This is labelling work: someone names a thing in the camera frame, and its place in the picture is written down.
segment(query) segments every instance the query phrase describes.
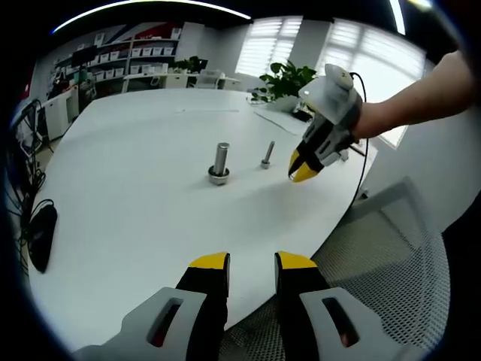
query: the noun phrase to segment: human hand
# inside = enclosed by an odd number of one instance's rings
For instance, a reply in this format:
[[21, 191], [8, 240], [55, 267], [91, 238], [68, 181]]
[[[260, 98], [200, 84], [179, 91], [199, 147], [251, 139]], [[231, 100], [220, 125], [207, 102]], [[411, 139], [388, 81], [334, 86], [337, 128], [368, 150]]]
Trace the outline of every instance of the human hand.
[[389, 130], [383, 103], [363, 103], [361, 116], [352, 130], [355, 139], [373, 138]]

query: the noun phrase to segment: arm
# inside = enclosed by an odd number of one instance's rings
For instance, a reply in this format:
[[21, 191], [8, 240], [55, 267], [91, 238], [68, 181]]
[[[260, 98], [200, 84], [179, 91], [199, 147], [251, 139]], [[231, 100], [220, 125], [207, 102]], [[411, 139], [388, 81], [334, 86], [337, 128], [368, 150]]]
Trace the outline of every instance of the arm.
[[372, 138], [396, 126], [423, 123], [465, 111], [474, 100], [474, 79], [461, 53], [445, 55], [434, 70], [390, 99], [366, 103], [352, 133]]

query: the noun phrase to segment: ceiling light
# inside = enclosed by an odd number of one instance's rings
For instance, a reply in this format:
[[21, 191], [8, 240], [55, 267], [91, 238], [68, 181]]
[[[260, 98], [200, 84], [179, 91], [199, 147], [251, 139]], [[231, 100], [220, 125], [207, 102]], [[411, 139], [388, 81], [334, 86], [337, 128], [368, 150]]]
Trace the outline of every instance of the ceiling light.
[[401, 12], [401, 6], [399, 5], [399, 0], [389, 0], [391, 3], [392, 13], [394, 14], [394, 20], [396, 22], [396, 28], [398, 28], [398, 33], [406, 35], [406, 29], [404, 28], [403, 13]]
[[62, 25], [57, 26], [52, 31], [52, 34], [54, 32], [58, 32], [64, 26], [67, 26], [68, 24], [73, 23], [75, 20], [79, 20], [80, 18], [86, 17], [87, 15], [93, 14], [97, 11], [105, 10], [105, 9], [108, 9], [108, 8], [113, 8], [113, 7], [120, 6], [120, 5], [137, 4], [137, 3], [140, 3], [140, 2], [176, 2], [176, 3], [180, 3], [180, 4], [198, 5], [198, 6], [204, 6], [206, 8], [224, 11], [226, 13], [230, 13], [232, 15], [236, 15], [238, 17], [243, 17], [244, 19], [250, 20], [250, 16], [248, 16], [246, 14], [242, 14], [242, 13], [239, 13], [238, 11], [234, 11], [234, 10], [231, 10], [231, 9], [228, 9], [228, 8], [224, 8], [223, 6], [208, 4], [207, 2], [196, 2], [194, 0], [125, 0], [123, 2], [114, 2], [113, 4], [99, 6], [98, 8], [86, 11], [85, 13], [81, 13], [80, 15], [77, 15], [76, 17], [72, 17], [70, 20], [65, 21]]
[[408, 0], [409, 2], [412, 2], [415, 6], [418, 8], [421, 8], [422, 10], [428, 10], [433, 7], [431, 1], [429, 0]]

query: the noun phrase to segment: metal bolt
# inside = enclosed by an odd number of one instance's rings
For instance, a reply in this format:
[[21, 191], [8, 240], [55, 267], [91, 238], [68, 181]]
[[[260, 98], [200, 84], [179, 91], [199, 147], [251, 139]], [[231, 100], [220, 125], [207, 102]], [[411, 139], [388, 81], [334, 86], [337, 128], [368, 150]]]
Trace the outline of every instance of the metal bolt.
[[261, 167], [263, 169], [267, 169], [269, 168], [269, 159], [271, 158], [271, 154], [272, 154], [272, 150], [274, 149], [274, 145], [276, 144], [275, 141], [272, 141], [270, 144], [269, 144], [269, 148], [268, 148], [268, 152], [265, 154], [265, 157], [264, 159], [261, 161]]
[[228, 143], [218, 143], [216, 152], [216, 161], [213, 164], [213, 173], [223, 176], [225, 171], [225, 160], [227, 159]]

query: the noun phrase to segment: window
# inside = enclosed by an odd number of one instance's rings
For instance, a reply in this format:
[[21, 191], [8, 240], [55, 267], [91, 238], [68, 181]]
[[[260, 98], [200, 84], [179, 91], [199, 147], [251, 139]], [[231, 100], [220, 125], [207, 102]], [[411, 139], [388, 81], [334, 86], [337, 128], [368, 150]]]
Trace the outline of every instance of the window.
[[[336, 20], [317, 63], [319, 74], [324, 74], [326, 63], [359, 73], [365, 82], [368, 101], [382, 102], [422, 77], [425, 53], [388, 32]], [[362, 94], [356, 79], [355, 88]], [[400, 126], [383, 133], [381, 138], [397, 147], [406, 128]]]
[[273, 62], [285, 64], [294, 47], [302, 17], [272, 17], [255, 20], [247, 34], [236, 73], [258, 77], [270, 72]]

